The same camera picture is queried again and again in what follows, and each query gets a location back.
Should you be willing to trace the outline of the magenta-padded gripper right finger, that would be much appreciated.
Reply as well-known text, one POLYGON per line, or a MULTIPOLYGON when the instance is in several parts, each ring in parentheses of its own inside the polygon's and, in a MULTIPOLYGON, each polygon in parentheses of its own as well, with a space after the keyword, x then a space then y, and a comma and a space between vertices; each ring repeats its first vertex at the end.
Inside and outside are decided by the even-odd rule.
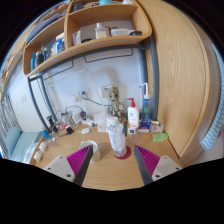
POLYGON ((181 170, 181 167, 167 155, 159 157, 138 145, 134 146, 134 156, 145 185, 181 170))

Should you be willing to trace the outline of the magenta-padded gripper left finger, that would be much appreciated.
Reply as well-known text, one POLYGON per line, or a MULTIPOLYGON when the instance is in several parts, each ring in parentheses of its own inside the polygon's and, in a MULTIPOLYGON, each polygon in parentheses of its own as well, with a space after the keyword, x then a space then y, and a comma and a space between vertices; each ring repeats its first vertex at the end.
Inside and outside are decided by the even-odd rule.
POLYGON ((93 146, 88 145, 67 157, 58 156, 44 170, 81 186, 92 155, 93 146))

